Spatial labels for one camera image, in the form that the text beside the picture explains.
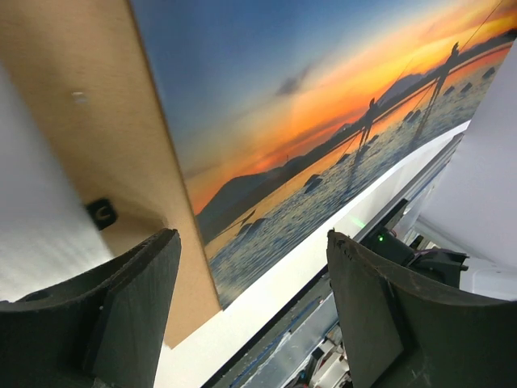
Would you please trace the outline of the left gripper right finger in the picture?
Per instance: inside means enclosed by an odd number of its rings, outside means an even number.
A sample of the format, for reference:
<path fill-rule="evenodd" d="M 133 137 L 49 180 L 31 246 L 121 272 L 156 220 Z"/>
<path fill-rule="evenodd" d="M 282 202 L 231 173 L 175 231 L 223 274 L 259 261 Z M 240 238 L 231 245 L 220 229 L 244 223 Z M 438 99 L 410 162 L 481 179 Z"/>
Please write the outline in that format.
<path fill-rule="evenodd" d="M 515 386 L 514 302 L 443 285 L 339 232 L 327 238 L 354 386 Z"/>

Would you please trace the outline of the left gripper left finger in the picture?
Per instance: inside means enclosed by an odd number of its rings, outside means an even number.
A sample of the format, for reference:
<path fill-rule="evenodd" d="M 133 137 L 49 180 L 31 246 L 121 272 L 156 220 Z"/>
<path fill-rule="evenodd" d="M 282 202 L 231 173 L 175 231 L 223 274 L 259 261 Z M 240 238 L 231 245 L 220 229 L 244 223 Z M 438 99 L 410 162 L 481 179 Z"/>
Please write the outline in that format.
<path fill-rule="evenodd" d="M 3 387 L 152 387 L 181 239 L 163 229 L 96 268 L 1 303 Z"/>

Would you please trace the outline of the sunset photo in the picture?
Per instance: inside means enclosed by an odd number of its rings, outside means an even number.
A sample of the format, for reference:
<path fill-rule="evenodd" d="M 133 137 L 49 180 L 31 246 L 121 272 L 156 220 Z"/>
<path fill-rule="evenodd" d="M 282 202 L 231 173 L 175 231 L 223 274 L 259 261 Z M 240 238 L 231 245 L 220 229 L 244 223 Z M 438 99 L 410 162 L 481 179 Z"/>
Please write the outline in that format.
<path fill-rule="evenodd" d="M 130 4 L 222 308 L 470 120 L 513 1 Z"/>

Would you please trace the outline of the brown backing board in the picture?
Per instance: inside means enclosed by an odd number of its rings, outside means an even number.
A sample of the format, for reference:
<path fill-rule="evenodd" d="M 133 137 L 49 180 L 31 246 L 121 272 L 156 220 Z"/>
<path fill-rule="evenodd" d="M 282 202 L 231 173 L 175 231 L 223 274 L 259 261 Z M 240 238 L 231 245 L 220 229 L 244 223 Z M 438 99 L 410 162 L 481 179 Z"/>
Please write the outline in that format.
<path fill-rule="evenodd" d="M 4 1 L 1 60 L 81 199 L 114 206 L 113 253 L 179 232 L 165 333 L 179 345 L 220 306 L 129 3 Z"/>

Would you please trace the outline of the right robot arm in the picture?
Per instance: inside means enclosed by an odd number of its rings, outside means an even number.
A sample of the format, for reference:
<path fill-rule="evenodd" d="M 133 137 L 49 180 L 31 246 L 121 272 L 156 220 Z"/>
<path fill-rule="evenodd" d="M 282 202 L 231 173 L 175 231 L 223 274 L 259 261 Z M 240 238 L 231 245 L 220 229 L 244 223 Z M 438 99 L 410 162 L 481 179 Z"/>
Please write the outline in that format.
<path fill-rule="evenodd" d="M 384 226 L 377 226 L 361 240 L 361 244 L 377 255 L 404 268 L 458 289 L 460 275 L 469 267 L 465 253 L 442 248 L 415 250 L 404 244 Z"/>

